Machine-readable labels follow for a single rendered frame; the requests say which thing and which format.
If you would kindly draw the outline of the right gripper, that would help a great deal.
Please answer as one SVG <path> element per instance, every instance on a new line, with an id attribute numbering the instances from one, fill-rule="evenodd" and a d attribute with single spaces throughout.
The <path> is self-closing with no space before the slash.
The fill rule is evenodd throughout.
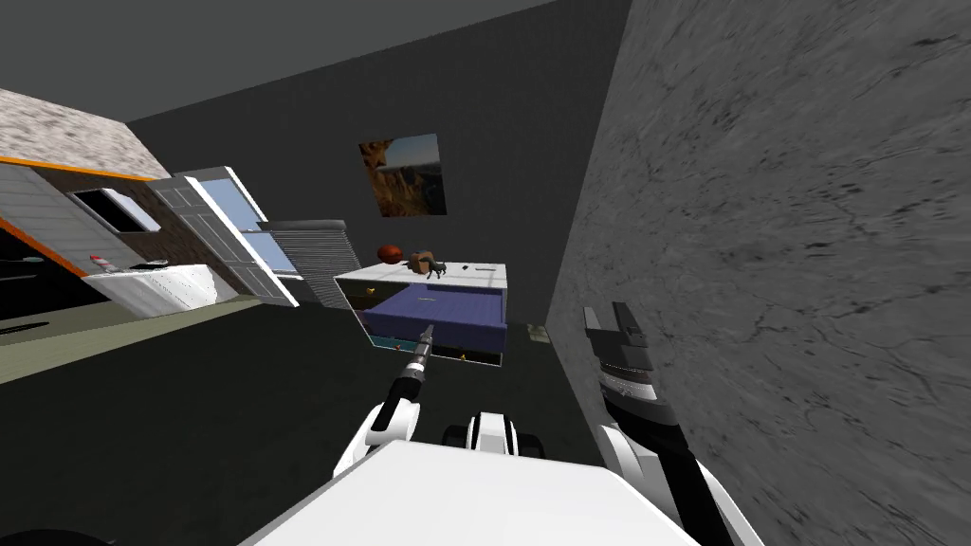
<path id="1" fill-rule="evenodd" d="M 612 303 L 618 330 L 604 330 L 591 306 L 583 308 L 584 329 L 594 355 L 603 365 L 652 372 L 647 339 L 625 302 Z"/>

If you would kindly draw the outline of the grey slatted radiator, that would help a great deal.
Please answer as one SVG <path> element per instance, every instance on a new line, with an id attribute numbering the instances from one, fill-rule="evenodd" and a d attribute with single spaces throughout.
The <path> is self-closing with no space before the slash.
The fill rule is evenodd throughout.
<path id="1" fill-rule="evenodd" d="M 351 309 L 335 281 L 343 273 L 360 269 L 345 223 L 334 219 L 267 221 L 257 226 L 271 234 L 322 306 Z"/>

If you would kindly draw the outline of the white-topped blue cabinet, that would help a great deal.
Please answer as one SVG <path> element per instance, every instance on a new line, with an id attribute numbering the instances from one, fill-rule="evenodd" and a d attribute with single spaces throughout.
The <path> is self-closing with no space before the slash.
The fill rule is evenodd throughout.
<path id="1" fill-rule="evenodd" d="M 436 261 L 428 251 L 335 276 L 373 346 L 410 352 L 432 329 L 430 355 L 498 367 L 507 340 L 506 266 Z"/>

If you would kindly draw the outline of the canyon picture on wall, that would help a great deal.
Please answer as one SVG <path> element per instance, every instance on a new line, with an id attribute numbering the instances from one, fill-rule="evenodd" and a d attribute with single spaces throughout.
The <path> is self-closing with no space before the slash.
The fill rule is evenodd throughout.
<path id="1" fill-rule="evenodd" d="M 446 215 L 437 134 L 367 141 L 358 149 L 382 217 Z"/>

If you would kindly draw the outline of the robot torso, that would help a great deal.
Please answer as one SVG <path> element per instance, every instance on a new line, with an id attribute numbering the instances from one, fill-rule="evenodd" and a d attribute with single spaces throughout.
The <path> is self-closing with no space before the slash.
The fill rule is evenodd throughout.
<path id="1" fill-rule="evenodd" d="M 240 546 L 699 546 L 606 468 L 366 434 Z"/>

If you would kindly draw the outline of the white-framed window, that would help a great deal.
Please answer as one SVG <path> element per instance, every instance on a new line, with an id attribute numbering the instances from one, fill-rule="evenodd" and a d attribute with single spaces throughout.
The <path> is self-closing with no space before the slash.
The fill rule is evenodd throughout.
<path id="1" fill-rule="evenodd" d="M 181 174 L 196 179 L 202 185 L 273 274 L 282 279 L 302 278 L 272 235 L 259 227 L 261 222 L 266 222 L 266 216 L 233 168 L 213 167 Z"/>

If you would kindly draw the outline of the dark window in brick wall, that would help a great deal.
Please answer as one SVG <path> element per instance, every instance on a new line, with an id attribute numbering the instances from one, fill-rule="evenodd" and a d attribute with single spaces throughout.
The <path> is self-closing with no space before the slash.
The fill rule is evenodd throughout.
<path id="1" fill-rule="evenodd" d="M 153 233 L 160 225 L 134 199 L 110 188 L 69 192 L 68 197 L 114 233 Z"/>

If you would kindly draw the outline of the white counter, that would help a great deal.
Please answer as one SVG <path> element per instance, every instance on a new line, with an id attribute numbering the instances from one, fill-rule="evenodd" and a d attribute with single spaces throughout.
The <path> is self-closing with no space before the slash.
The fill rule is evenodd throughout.
<path id="1" fill-rule="evenodd" d="M 139 319 L 213 305 L 219 297 L 216 277 L 205 264 L 129 269 L 89 275 L 82 280 Z"/>

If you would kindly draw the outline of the grey panelled door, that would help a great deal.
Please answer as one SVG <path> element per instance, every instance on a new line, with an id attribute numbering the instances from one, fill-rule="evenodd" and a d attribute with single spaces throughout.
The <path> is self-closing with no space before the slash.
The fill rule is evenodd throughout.
<path id="1" fill-rule="evenodd" d="M 147 185 L 259 302 L 299 305 L 197 178 L 176 176 Z"/>

